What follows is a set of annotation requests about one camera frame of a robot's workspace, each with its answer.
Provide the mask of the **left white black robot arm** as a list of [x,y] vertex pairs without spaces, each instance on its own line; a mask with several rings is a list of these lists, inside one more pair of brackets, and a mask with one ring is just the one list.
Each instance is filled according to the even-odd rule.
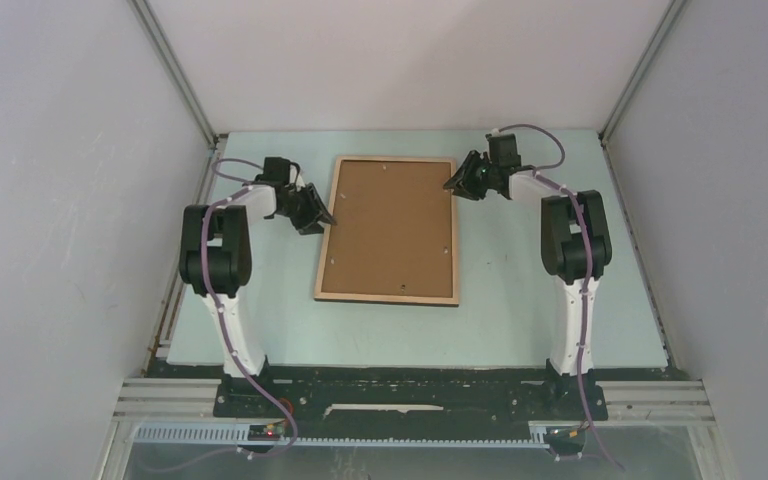
[[211,204],[183,210],[178,275],[207,307],[223,344],[223,370],[242,384],[237,402],[252,416],[276,403],[275,388],[259,376],[267,354],[242,299],[253,273],[251,227],[284,217],[300,235],[322,235],[337,224],[316,187],[303,180],[298,163],[267,157],[252,180]]

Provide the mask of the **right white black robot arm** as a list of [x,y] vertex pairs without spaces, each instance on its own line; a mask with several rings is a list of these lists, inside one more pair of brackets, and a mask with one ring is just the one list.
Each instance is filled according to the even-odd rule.
[[576,191],[522,163],[513,134],[486,136],[488,150],[471,151],[443,188],[479,201],[490,191],[539,207],[540,257],[558,291],[558,328],[549,365],[560,376],[583,378],[591,354],[595,293],[613,256],[602,195]]

